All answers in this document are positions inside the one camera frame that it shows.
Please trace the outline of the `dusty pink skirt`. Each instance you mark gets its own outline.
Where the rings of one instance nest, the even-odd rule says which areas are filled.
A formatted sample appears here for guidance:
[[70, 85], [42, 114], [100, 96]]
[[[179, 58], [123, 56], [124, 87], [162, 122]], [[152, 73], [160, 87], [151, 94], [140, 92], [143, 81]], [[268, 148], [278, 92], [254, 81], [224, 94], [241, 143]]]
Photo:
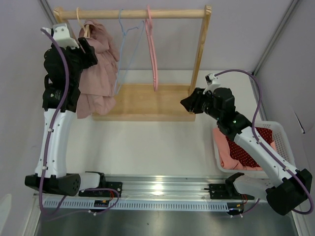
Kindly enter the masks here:
[[116, 105], [115, 83], [117, 79], [120, 55], [113, 37], [105, 26], [97, 20], [86, 20], [79, 37], [85, 37], [88, 44], [94, 47], [98, 60], [96, 65], [84, 69], [81, 74], [77, 102], [77, 118], [83, 119], [98, 113], [106, 115]]

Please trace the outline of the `cream plastic hanger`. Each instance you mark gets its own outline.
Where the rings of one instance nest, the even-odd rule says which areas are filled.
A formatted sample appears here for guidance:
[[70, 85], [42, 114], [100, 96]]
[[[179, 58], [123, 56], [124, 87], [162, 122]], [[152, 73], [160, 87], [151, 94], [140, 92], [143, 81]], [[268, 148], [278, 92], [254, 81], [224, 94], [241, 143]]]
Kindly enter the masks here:
[[80, 8], [77, 7], [76, 8], [76, 18], [77, 18], [78, 24], [81, 27], [81, 29], [84, 31], [84, 37], [90, 38], [91, 37], [91, 30], [90, 30], [91, 22], [90, 22], [90, 20], [88, 20], [86, 24], [83, 24], [80, 20], [79, 12], [80, 12]]

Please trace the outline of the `pink plastic hanger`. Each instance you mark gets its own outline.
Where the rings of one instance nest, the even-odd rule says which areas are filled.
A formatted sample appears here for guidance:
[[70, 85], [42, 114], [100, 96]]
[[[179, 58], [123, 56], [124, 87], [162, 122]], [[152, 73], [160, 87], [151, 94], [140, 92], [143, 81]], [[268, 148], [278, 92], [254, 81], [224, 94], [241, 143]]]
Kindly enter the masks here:
[[148, 18], [145, 19], [145, 29], [146, 29], [146, 36], [149, 46], [149, 54], [151, 59], [152, 65], [152, 73], [153, 73], [153, 88], [154, 91], [158, 90], [158, 66], [157, 66], [157, 58], [156, 58], [156, 49], [154, 45], [153, 39], [153, 21], [151, 15], [151, 9], [149, 5], [147, 5], [147, 14]]

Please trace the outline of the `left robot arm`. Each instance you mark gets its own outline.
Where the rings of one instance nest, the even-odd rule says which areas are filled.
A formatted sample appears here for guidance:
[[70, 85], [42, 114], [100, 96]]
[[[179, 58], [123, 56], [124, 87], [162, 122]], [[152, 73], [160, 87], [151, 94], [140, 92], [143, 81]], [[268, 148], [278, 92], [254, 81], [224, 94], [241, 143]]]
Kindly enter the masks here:
[[65, 196], [89, 189], [95, 196], [103, 196], [107, 185], [101, 181], [101, 173], [69, 174], [66, 170], [67, 142], [80, 96], [79, 81], [84, 69], [97, 64], [95, 50], [81, 37], [78, 47], [52, 45], [44, 59], [47, 75], [42, 103], [43, 142], [35, 172], [25, 177], [25, 186], [41, 193]]

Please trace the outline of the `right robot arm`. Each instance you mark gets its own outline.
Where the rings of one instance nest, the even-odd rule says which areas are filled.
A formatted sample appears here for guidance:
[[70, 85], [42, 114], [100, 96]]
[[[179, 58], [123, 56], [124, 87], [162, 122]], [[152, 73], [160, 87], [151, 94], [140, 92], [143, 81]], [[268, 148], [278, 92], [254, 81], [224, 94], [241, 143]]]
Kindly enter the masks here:
[[235, 98], [229, 88], [208, 91], [196, 88], [181, 100], [181, 105], [190, 113], [205, 113], [217, 121], [220, 132], [244, 149], [263, 169], [270, 185], [257, 178], [240, 174], [225, 185], [225, 194], [237, 198], [249, 194], [264, 199], [279, 215], [296, 211], [296, 207], [309, 200], [312, 213], [314, 202], [310, 195], [312, 174], [307, 169], [299, 170], [283, 159], [265, 140], [257, 135], [254, 123], [236, 111]]

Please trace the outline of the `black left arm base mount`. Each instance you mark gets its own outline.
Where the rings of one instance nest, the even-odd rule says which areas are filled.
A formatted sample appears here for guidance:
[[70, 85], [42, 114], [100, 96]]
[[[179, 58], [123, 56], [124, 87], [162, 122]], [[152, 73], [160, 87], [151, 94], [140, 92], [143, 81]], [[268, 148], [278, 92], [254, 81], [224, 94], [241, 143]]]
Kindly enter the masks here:
[[123, 183], [118, 181], [107, 181], [105, 174], [101, 172], [84, 172], [79, 174], [80, 187], [78, 196], [110, 198], [121, 197]]

